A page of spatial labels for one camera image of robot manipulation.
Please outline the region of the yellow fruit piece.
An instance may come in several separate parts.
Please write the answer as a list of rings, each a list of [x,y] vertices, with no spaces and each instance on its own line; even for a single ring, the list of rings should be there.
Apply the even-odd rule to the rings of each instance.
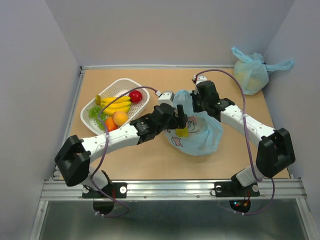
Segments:
[[[175,134],[179,137],[179,138],[187,138],[189,136],[189,131],[188,128],[177,128],[175,130]]]

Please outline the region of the blue cartoon-print plastic bag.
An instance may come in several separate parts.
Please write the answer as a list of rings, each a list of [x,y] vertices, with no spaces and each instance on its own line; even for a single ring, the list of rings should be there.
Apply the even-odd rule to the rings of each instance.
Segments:
[[[186,90],[176,92],[173,105],[182,105],[187,116],[188,136],[181,136],[176,130],[165,130],[169,143],[184,154],[207,156],[216,152],[223,134],[222,125],[206,111],[194,112],[191,94]]]

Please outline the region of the red apple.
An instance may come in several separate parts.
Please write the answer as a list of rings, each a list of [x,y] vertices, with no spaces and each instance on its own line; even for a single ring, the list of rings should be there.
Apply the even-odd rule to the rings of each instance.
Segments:
[[[130,102],[133,104],[138,104],[143,99],[142,93],[138,90],[134,90],[134,91],[130,92],[128,94],[128,96],[130,97]]]

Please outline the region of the yellow banana bunch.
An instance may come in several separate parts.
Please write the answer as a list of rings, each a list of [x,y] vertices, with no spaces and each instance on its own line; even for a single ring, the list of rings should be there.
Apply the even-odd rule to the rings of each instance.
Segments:
[[[95,96],[95,103],[103,109],[103,113],[113,116],[115,112],[128,113],[131,109],[131,98],[122,96],[116,100],[116,97],[101,98],[100,95]]]

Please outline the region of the orange peach fruit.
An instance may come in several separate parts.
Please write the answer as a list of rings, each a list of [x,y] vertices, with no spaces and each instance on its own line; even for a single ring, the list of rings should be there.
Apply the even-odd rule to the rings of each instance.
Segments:
[[[129,119],[129,116],[126,112],[124,111],[116,111],[113,114],[113,122],[118,126],[121,127],[124,125]]]

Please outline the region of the red orange fruit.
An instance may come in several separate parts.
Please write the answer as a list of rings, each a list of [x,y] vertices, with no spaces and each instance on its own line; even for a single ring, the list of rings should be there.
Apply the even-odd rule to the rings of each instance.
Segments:
[[[116,123],[113,120],[112,116],[109,116],[106,120],[105,120],[105,125],[107,127],[108,132],[114,131],[116,129],[118,129],[118,126],[116,125]]]

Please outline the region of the green grape bunch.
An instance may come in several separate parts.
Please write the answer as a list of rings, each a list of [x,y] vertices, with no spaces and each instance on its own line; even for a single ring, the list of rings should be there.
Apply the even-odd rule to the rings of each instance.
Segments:
[[[88,113],[88,117],[90,119],[93,119],[98,128],[102,131],[105,131],[104,124],[99,120],[99,114],[101,112],[101,107],[100,106],[93,106],[89,108],[86,112]]]

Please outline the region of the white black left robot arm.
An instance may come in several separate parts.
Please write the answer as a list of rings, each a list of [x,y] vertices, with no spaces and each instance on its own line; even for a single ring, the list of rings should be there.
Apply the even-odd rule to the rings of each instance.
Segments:
[[[92,162],[119,149],[151,141],[165,130],[184,129],[186,124],[187,116],[181,104],[173,107],[162,103],[155,106],[152,113],[109,133],[68,137],[54,161],[68,187],[82,184],[94,189],[100,197],[106,197],[111,193],[111,184],[106,174],[91,167]]]

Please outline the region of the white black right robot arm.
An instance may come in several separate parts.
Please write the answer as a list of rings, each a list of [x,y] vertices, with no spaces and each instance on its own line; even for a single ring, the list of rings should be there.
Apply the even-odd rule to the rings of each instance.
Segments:
[[[255,162],[232,176],[230,189],[233,194],[242,195],[249,185],[273,178],[296,161],[291,136],[285,128],[274,129],[244,114],[233,101],[219,97],[212,81],[198,80],[191,97],[195,112],[206,112],[257,147]]]

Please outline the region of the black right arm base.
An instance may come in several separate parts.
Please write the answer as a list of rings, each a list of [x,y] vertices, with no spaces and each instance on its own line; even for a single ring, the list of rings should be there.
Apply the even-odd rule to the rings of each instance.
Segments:
[[[236,175],[233,175],[230,180],[215,182],[209,194],[217,198],[259,197],[260,191],[256,180],[248,186],[242,186]]]

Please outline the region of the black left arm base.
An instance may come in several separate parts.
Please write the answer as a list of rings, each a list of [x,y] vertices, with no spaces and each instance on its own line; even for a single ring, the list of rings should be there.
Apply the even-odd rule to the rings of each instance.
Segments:
[[[112,198],[125,199],[127,197],[127,186],[128,184],[126,182],[113,182],[111,184],[108,184],[101,190]],[[100,199],[106,198],[106,196],[98,190],[94,190],[88,186],[84,186],[82,190],[82,198]]]

